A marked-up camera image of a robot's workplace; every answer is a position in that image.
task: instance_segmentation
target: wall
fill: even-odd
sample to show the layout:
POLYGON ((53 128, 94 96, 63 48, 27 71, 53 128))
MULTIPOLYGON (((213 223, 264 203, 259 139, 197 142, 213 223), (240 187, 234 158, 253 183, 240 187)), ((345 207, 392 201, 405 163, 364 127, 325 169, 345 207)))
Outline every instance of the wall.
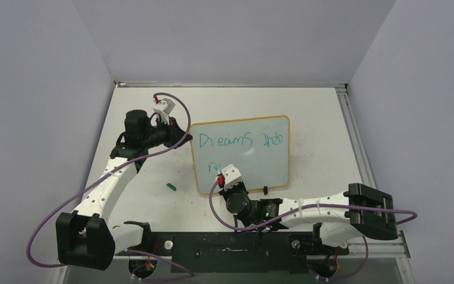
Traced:
POLYGON ((396 1, 348 89, 417 283, 454 283, 454 1, 396 1))
POLYGON ((119 81, 345 83, 394 0, 73 0, 119 81))
MULTIPOLYGON (((85 185, 113 85, 70 1, 0 1, 0 283, 49 283, 25 246, 85 185)), ((33 255, 56 261, 54 222, 33 255)))

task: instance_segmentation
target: word dreams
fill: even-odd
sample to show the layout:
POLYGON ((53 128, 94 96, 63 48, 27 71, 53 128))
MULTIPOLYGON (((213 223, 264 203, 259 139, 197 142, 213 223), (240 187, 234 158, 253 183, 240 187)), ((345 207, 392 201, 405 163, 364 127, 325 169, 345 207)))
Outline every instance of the word dreams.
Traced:
POLYGON ((218 138, 211 138, 206 134, 199 134, 199 148, 204 146, 229 146, 229 145, 253 145, 253 140, 249 137, 251 132, 246 132, 243 136, 234 137, 234 138, 225 138, 225 137, 218 137, 218 138))

